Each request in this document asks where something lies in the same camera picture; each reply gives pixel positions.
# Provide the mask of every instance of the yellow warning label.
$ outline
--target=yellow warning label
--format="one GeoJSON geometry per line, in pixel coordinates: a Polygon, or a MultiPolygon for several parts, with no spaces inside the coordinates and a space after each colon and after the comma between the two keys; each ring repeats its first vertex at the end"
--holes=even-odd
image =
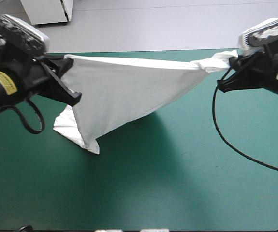
{"type": "Polygon", "coordinates": [[[1,71],[0,71],[0,84],[3,86],[4,90],[8,95],[17,92],[17,88],[13,80],[7,74],[1,71]]]}

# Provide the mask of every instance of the gray floor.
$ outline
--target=gray floor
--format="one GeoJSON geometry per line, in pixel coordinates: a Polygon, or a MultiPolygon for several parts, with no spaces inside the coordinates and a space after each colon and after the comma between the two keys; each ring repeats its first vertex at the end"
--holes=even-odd
{"type": "MultiPolygon", "coordinates": [[[[0,15],[29,21],[19,0],[0,15]]],[[[66,26],[40,28],[49,52],[114,52],[236,48],[238,35],[278,17],[278,0],[74,0],[66,26]]]]}

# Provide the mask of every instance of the green table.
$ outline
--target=green table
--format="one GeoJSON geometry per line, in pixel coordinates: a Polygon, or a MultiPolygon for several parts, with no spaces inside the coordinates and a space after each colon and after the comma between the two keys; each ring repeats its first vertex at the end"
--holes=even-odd
{"type": "MultiPolygon", "coordinates": [[[[219,51],[83,55],[190,61],[219,51]]],[[[0,229],[278,229],[278,172],[233,152],[214,129],[212,94],[222,74],[99,138],[100,155],[52,130],[62,103],[34,97],[47,123],[40,135],[25,131],[13,112],[1,114],[0,229]]],[[[220,93],[216,108],[229,141],[278,165],[277,95],[220,93]]]]}

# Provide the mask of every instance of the white cloth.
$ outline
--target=white cloth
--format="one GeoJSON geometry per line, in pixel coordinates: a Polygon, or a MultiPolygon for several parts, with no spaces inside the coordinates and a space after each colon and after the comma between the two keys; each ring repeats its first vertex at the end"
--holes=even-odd
{"type": "Polygon", "coordinates": [[[74,64],[62,81],[83,95],[56,118],[54,130],[99,154],[97,138],[175,101],[209,72],[228,69],[232,56],[237,52],[192,62],[65,55],[74,64]]]}

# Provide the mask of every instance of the white cabinet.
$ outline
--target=white cabinet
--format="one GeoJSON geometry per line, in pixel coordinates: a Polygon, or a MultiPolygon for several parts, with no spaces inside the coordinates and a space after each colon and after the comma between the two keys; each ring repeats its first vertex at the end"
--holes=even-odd
{"type": "Polygon", "coordinates": [[[33,25],[71,21],[73,0],[21,0],[33,25]]]}

